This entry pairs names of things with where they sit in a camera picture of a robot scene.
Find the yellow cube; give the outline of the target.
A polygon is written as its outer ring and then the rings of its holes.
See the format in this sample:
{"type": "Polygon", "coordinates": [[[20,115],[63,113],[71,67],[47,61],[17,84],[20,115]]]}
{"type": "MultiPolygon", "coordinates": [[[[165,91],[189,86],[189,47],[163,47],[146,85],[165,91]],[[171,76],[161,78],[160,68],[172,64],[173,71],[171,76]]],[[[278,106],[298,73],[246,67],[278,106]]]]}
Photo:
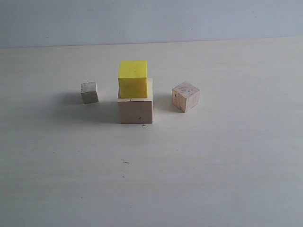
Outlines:
{"type": "Polygon", "coordinates": [[[147,98],[147,80],[147,61],[122,61],[118,74],[120,98],[147,98]]]}

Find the large wooden cube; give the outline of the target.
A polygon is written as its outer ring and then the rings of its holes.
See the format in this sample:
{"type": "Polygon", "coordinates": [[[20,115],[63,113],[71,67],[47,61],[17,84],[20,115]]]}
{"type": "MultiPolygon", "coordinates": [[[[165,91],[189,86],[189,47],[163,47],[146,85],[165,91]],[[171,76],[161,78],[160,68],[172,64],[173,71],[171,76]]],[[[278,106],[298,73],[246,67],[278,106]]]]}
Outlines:
{"type": "Polygon", "coordinates": [[[122,124],[153,123],[153,80],[148,78],[147,98],[121,98],[118,91],[119,117],[122,124]]]}

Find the medium wooden cube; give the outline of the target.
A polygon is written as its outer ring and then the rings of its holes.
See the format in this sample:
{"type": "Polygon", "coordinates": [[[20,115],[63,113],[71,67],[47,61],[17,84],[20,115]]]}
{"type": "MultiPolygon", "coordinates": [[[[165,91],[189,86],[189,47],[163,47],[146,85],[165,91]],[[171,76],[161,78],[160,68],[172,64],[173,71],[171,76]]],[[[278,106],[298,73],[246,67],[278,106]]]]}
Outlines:
{"type": "Polygon", "coordinates": [[[172,103],[182,112],[187,112],[198,104],[200,89],[183,82],[172,89],[172,103]]]}

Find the small wooden cube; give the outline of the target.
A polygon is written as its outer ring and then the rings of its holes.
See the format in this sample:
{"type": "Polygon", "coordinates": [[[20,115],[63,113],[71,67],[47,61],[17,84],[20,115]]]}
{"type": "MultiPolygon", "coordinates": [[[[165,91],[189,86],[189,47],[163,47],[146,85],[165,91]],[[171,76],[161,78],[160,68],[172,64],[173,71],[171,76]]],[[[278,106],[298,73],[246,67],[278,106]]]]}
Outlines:
{"type": "Polygon", "coordinates": [[[98,102],[96,82],[82,83],[80,87],[80,93],[84,104],[98,102]]]}

